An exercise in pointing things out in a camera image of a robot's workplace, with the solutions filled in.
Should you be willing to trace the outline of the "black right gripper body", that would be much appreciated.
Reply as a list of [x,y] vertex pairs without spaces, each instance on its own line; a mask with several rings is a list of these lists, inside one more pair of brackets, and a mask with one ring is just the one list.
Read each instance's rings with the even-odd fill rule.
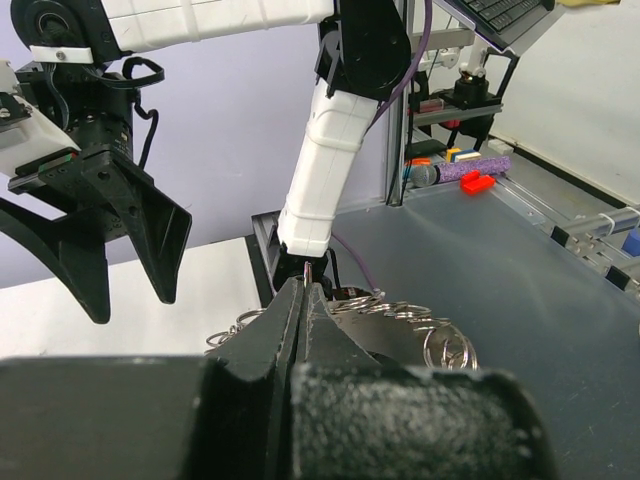
[[149,154],[133,160],[132,117],[153,121],[140,90],[153,78],[134,79],[92,69],[21,69],[11,87],[29,118],[41,114],[63,136],[60,147],[29,154],[10,168],[9,189],[28,193],[64,211],[47,220],[7,206],[7,234],[14,240],[133,240],[155,237],[155,186],[144,171]]

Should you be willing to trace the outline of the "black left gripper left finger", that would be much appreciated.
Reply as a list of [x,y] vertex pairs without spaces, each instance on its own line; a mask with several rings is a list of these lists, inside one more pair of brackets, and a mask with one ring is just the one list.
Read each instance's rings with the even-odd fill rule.
[[264,313],[216,350],[199,411],[201,479],[289,476],[291,372],[305,284],[285,283]]

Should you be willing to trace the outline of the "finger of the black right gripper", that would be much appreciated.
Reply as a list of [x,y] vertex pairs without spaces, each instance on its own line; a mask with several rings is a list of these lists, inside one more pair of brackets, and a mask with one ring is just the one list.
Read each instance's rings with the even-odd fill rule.
[[136,165],[114,160],[108,173],[107,201],[122,220],[159,300],[173,304],[192,216]]
[[110,320],[105,242],[66,215],[42,217],[6,199],[1,201],[1,232],[44,264],[71,292],[96,324]]

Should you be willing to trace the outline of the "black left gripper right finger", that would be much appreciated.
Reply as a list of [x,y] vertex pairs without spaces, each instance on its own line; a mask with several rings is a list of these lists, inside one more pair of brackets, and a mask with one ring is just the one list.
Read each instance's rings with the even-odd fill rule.
[[398,479],[395,370],[334,321],[322,289],[304,290],[299,325],[299,477]]

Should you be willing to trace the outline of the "metal disc with key rings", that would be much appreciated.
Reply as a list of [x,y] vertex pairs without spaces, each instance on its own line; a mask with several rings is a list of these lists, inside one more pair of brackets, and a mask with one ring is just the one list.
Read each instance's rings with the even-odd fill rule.
[[[327,301],[327,304],[339,328],[386,369],[478,368],[471,341],[451,320],[433,316],[427,307],[406,301],[387,302],[381,291],[350,300]],[[205,353],[215,355],[219,347],[267,308],[243,313],[231,327],[210,335]]]

